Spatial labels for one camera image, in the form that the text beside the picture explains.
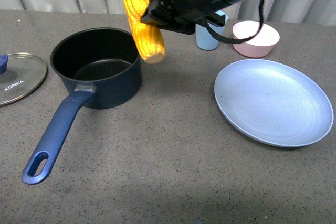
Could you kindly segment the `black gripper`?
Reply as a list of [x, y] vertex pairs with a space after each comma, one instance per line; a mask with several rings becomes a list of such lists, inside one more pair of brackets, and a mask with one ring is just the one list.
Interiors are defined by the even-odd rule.
[[191, 35], [203, 20], [215, 26], [224, 26], [225, 17], [216, 14], [222, 9], [222, 0], [150, 0], [141, 22], [160, 29]]

